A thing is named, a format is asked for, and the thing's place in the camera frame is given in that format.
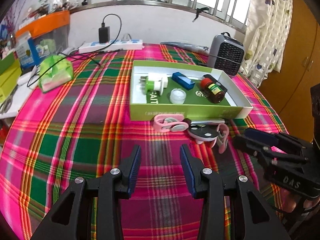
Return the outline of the person's right hand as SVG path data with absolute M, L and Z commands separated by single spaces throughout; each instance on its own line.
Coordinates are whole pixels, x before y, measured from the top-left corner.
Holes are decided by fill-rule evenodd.
M 281 189 L 281 198 L 283 201 L 283 208 L 282 210 L 285 212 L 291 213 L 300 201 L 300 196 L 292 194 L 290 191 L 286 189 Z M 311 209 L 319 203 L 319 197 L 313 200 L 305 200 L 303 207 L 304 209 Z

